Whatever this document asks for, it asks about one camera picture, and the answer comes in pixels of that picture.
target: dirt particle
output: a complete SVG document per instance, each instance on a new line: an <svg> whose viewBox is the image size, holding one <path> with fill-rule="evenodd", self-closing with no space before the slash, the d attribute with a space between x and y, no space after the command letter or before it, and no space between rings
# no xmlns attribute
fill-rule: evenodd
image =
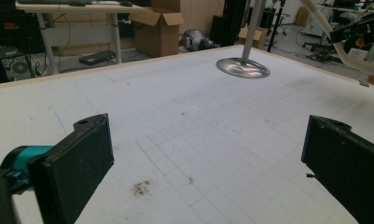
<svg viewBox="0 0 374 224"><path fill-rule="evenodd" d="M189 185L193 185L195 183L195 179L191 175L187 179L189 180Z"/></svg>
<svg viewBox="0 0 374 224"><path fill-rule="evenodd" d="M146 180L133 185L132 192L134 196L143 196L149 194L148 187L152 184L152 181Z"/></svg>

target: cardboard box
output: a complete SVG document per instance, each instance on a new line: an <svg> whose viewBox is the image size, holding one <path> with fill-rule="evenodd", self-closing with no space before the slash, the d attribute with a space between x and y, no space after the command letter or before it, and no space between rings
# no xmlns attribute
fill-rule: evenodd
<svg viewBox="0 0 374 224"><path fill-rule="evenodd" d="M295 18L295 25L297 26L305 26L306 21L309 18L309 10L306 9L305 7L301 7L298 11L298 14Z"/></svg>
<svg viewBox="0 0 374 224"><path fill-rule="evenodd" d="M245 38L247 38L248 29L242 28L239 32L239 44L245 43ZM263 49L263 45L265 44L266 36L268 35L268 29L257 27L256 33L254 34L253 39L253 48L256 49Z"/></svg>
<svg viewBox="0 0 374 224"><path fill-rule="evenodd" d="M179 29L184 23L179 0L152 0L152 7L132 13L129 20L139 52L151 57L178 54Z"/></svg>

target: metal disc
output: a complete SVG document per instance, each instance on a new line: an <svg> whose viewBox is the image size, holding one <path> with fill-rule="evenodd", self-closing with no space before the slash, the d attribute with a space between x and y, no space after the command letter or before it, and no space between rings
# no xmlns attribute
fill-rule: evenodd
<svg viewBox="0 0 374 224"><path fill-rule="evenodd" d="M248 60L247 64L242 64L241 58L221 59L216 62L216 67L235 77L262 78L270 74L264 65L251 60Z"/></svg>

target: stand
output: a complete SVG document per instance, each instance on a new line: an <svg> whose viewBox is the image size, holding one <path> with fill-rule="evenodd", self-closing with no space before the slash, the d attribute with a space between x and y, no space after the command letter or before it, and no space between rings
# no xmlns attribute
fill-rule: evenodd
<svg viewBox="0 0 374 224"><path fill-rule="evenodd" d="M284 8L284 5L285 5L285 0L281 0L281 1L282 1L282 3L280 4L280 9L279 9L279 13L277 15L276 23L274 23L274 29L273 29L273 32L271 34L270 43L269 43L269 46L268 46L268 52L270 52L271 47L273 46L274 36L276 35L277 28L279 27L280 18L282 17L283 8Z"/></svg>
<svg viewBox="0 0 374 224"><path fill-rule="evenodd" d="M251 46L253 45L257 21L259 20L259 12L263 9L264 6L264 0L256 0L253 9L253 16L251 17L250 24L248 26L248 34L242 51L242 57L219 60L218 62L216 62L216 67L219 70L227 74L233 75L235 77L246 78L267 77L270 74L269 69L264 65L248 60L248 56L250 55L251 51Z"/></svg>

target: table surface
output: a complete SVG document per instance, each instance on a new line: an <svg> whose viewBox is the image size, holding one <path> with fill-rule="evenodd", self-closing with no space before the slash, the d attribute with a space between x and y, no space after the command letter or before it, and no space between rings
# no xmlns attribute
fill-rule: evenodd
<svg viewBox="0 0 374 224"><path fill-rule="evenodd" d="M356 223L300 157L309 115L374 143L374 88L255 49L269 77L215 67L241 55L213 49L0 84L0 163L108 113L115 165L77 223ZM32 192L14 199L22 223L42 222Z"/></svg>
<svg viewBox="0 0 374 224"><path fill-rule="evenodd" d="M19 10L26 12L73 12L73 13L134 13L143 8L133 5L132 7L123 7L113 4L93 4L85 7L70 7L68 5L46 5L46 4L21 4L16 1L15 6Z"/></svg>

